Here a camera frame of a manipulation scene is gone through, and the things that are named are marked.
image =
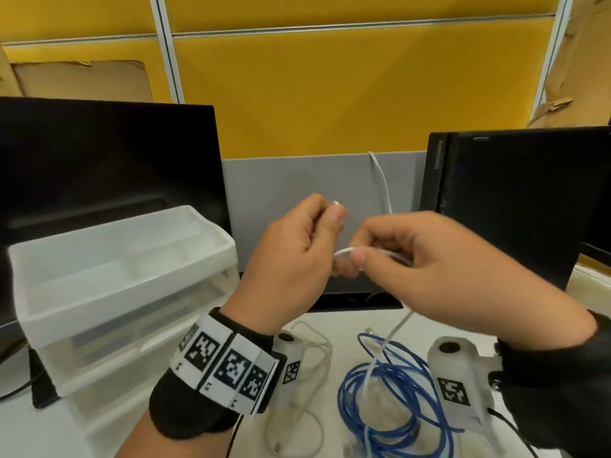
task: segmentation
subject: yellow partition panel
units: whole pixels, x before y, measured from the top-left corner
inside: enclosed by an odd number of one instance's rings
[[[0,42],[154,32],[149,0],[0,0]]]
[[[416,151],[432,131],[524,127],[551,19],[182,38],[187,103],[225,158]]]
[[[7,46],[4,49],[11,63],[141,61],[146,67],[153,100],[155,102],[172,102],[157,39]]]
[[[554,13],[558,0],[165,0],[174,32]]]

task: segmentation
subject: hand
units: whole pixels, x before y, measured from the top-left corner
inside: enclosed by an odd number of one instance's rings
[[[346,207],[313,194],[270,223],[221,313],[268,335],[303,315],[325,290],[347,217]]]
[[[336,266],[361,269],[417,313],[455,327],[498,336],[518,349],[583,343],[592,315],[568,294],[525,269],[474,232],[433,212],[367,219],[349,257]],[[413,254],[414,268],[369,246]]]

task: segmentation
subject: right hand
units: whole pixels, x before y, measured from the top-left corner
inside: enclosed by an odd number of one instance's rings
[[[341,274],[355,277],[360,269],[417,313],[517,349],[575,346],[596,331],[594,317],[568,294],[443,215],[371,217],[350,246],[349,258],[337,263]],[[412,254],[414,267],[375,247]]]

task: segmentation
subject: fingernail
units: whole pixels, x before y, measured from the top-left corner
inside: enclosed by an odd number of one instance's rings
[[[335,201],[333,202],[333,205],[329,207],[329,216],[338,222],[343,222],[346,220],[347,212],[348,210],[346,207],[339,203],[336,204]]]
[[[352,251],[350,251],[350,258],[352,263],[355,264],[360,270],[363,263],[365,263],[365,251],[359,247],[352,249]]]

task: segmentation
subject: desk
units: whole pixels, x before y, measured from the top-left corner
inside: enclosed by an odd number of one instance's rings
[[[359,346],[356,334],[371,327],[377,334],[386,336],[405,315],[405,309],[350,311],[340,313],[312,313],[303,320],[329,338],[333,344],[333,358],[329,380],[313,401],[311,408],[317,412],[325,425],[325,445],[318,454],[320,458],[343,457],[343,446],[349,437],[337,411],[337,388],[347,371],[357,363],[366,361],[367,354]],[[395,339],[426,359],[428,349],[441,336],[469,338],[478,347],[480,354],[492,355],[494,338],[467,333],[436,323],[420,315],[414,315],[399,331]],[[0,366],[0,394],[8,392],[27,381],[27,351]],[[495,394],[496,408],[508,415],[499,394]],[[240,427],[232,458],[267,457],[263,446],[264,418],[247,418]],[[507,448],[508,458],[531,458],[524,445],[500,421],[494,422],[502,443]],[[311,418],[304,416],[286,454],[304,453],[313,447],[318,437],[318,428]],[[423,447],[433,447],[432,438],[422,437]],[[465,433],[461,439],[463,456],[469,458],[492,458],[493,454],[482,437]],[[0,450],[6,457],[34,458],[90,458],[89,450],[80,431],[68,413],[66,406],[57,402],[42,411],[31,406],[29,391],[17,398],[0,404]],[[540,458],[560,458],[558,451],[540,451]]]

